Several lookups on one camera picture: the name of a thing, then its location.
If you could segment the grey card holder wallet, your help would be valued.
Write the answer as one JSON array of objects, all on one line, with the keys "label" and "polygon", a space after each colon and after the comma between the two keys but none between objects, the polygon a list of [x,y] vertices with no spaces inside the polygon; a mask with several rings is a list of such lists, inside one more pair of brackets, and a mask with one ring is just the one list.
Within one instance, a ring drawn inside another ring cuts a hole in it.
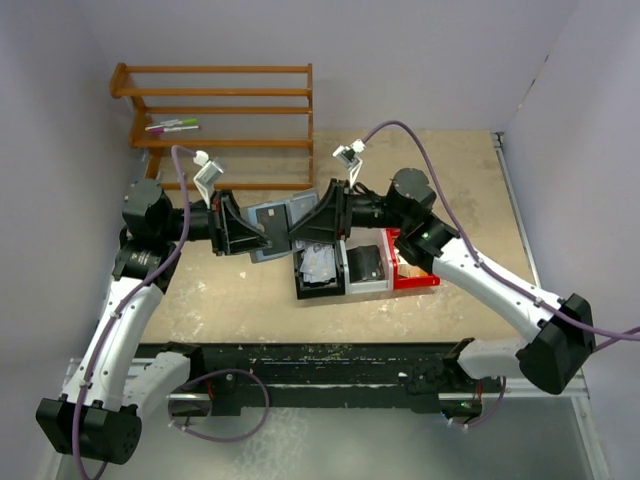
[{"label": "grey card holder wallet", "polygon": [[261,230],[270,240],[270,247],[250,253],[251,262],[263,263],[303,250],[307,243],[300,240],[291,241],[288,231],[318,202],[318,192],[309,189],[284,199],[243,207],[243,218]]}]

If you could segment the black VIP card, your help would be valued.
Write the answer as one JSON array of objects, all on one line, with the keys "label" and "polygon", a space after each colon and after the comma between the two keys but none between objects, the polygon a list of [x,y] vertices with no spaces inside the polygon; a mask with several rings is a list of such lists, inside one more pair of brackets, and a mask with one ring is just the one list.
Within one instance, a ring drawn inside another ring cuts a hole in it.
[{"label": "black VIP card", "polygon": [[291,244],[288,238],[288,215],[284,204],[270,205],[256,209],[256,218],[263,232],[272,242],[270,248],[262,250],[264,256],[287,253]]}]

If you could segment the white plastic bin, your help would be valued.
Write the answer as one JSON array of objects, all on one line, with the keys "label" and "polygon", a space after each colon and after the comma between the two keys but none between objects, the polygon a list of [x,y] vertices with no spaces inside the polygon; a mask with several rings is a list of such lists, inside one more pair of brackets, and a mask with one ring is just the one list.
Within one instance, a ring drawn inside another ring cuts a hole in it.
[{"label": "white plastic bin", "polygon": [[346,295],[379,294],[393,289],[393,262],[385,230],[356,228],[338,246]]}]

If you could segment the black plastic bin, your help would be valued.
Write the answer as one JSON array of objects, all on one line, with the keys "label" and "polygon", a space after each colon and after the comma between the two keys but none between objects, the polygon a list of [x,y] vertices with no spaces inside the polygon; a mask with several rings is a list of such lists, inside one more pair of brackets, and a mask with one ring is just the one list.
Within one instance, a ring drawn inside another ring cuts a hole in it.
[{"label": "black plastic bin", "polygon": [[345,261],[341,244],[311,244],[293,255],[298,300],[346,293]]}]

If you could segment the red plastic bin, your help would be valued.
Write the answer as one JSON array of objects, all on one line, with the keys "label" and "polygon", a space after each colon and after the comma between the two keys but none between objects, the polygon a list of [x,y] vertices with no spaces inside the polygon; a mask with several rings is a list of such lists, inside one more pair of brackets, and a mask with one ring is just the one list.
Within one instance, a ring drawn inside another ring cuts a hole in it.
[{"label": "red plastic bin", "polygon": [[395,240],[399,236],[398,229],[384,229],[381,234],[384,247],[388,250],[387,265],[390,267],[389,277],[391,289],[394,291],[437,287],[441,280],[420,267],[409,264],[399,253]]}]

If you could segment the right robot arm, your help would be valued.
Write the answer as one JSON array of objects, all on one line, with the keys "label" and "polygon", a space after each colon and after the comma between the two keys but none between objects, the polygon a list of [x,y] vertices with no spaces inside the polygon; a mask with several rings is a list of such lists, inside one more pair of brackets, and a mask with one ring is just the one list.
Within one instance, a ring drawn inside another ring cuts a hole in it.
[{"label": "right robot arm", "polygon": [[398,230],[395,247],[409,264],[450,282],[507,321],[518,338],[470,339],[455,348],[457,369],[472,379],[525,378],[562,393],[595,349],[592,309],[533,285],[468,246],[460,231],[433,211],[436,193],[424,172],[403,168],[385,195],[357,193],[331,180],[320,202],[289,229],[292,240],[333,243],[352,228]]}]

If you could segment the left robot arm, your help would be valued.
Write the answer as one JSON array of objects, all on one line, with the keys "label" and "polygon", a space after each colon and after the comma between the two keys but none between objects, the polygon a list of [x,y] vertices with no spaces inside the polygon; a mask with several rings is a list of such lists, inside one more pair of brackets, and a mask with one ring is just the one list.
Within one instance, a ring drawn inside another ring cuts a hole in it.
[{"label": "left robot arm", "polygon": [[117,465],[133,455],[144,418],[182,385],[200,383],[205,373],[202,349],[181,345],[161,351],[135,379],[128,377],[185,243],[208,241],[218,256],[270,243],[242,218],[230,190],[176,208],[158,181],[143,179],[128,188],[122,217],[120,249],[95,334],[59,397],[42,399],[36,410],[56,452]]}]

